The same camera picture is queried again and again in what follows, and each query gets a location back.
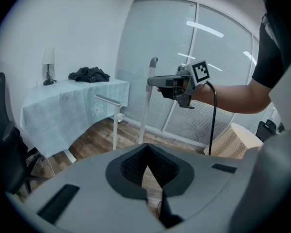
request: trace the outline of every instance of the white table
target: white table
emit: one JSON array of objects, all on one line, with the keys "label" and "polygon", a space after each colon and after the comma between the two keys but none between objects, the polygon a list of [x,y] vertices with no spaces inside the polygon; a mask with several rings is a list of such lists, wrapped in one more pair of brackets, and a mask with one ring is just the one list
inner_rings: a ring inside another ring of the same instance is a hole
[{"label": "white table", "polygon": [[[242,159],[244,153],[254,147],[260,147],[263,143],[254,134],[241,125],[231,123],[213,141],[211,155],[217,157]],[[208,155],[209,146],[204,149]]]},{"label": "white table", "polygon": [[72,143],[94,123],[114,114],[114,106],[98,100],[96,94],[127,106],[129,83],[116,79],[98,83],[64,80],[34,87],[23,102],[20,126],[47,158],[64,151],[75,162],[68,150]]}]

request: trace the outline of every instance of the white stand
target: white stand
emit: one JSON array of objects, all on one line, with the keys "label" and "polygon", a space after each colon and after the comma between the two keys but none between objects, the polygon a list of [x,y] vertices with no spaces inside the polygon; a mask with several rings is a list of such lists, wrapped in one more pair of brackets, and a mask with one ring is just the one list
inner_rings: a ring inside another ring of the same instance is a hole
[{"label": "white stand", "polygon": [[117,124],[118,122],[124,119],[124,115],[120,113],[121,102],[104,97],[102,95],[95,95],[95,97],[104,102],[114,105],[114,117],[113,117],[113,150],[116,149],[116,140],[117,140]]},{"label": "white stand", "polygon": [[[157,62],[158,62],[158,58],[156,58],[156,57],[154,57],[151,60],[150,67],[149,67],[148,78],[152,78],[152,77],[155,76],[155,69],[156,69],[156,63]],[[152,94],[152,86],[150,86],[148,83],[146,83],[145,92],[146,92],[146,94],[145,94],[145,103],[144,103],[143,117],[142,117],[141,125],[140,125],[138,144],[141,144],[142,140],[144,138],[145,127],[146,127],[147,110],[149,108],[151,94]]]},{"label": "white stand", "polygon": [[64,153],[68,157],[68,159],[71,161],[71,163],[75,163],[77,159],[72,155],[72,153],[69,150],[64,150]]}]

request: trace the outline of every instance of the black cable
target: black cable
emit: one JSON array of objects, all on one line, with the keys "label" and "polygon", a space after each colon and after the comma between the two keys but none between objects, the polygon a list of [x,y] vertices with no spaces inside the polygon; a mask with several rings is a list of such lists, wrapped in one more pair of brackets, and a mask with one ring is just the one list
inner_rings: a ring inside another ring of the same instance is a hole
[{"label": "black cable", "polygon": [[209,144],[209,152],[208,152],[208,155],[211,155],[212,138],[213,138],[214,123],[215,123],[215,114],[217,113],[217,93],[216,93],[213,85],[209,81],[206,81],[206,84],[210,86],[210,88],[213,91],[213,96],[214,96],[212,126],[211,126],[210,144]]}]

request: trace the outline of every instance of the white pole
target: white pole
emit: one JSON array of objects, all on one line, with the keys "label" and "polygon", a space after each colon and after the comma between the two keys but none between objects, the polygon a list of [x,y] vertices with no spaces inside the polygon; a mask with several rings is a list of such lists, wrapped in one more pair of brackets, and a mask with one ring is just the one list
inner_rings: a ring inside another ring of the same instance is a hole
[{"label": "white pole", "polygon": [[[154,57],[150,61],[148,78],[152,78],[152,77],[155,76],[155,69],[156,69],[156,63],[157,62],[158,62],[158,58],[157,57]],[[145,92],[146,92],[146,94],[145,94],[145,103],[144,103],[143,115],[142,115],[142,120],[141,120],[141,125],[140,125],[138,144],[141,144],[142,140],[144,138],[145,127],[146,127],[147,110],[149,108],[150,99],[151,99],[151,93],[152,93],[152,86],[148,85],[147,82],[146,82]]]},{"label": "white pole", "polygon": [[114,107],[114,122],[113,122],[113,150],[116,150],[117,124],[118,124],[118,119],[117,119],[117,117],[119,116],[120,108],[121,108],[121,105],[116,105],[116,106]]}]

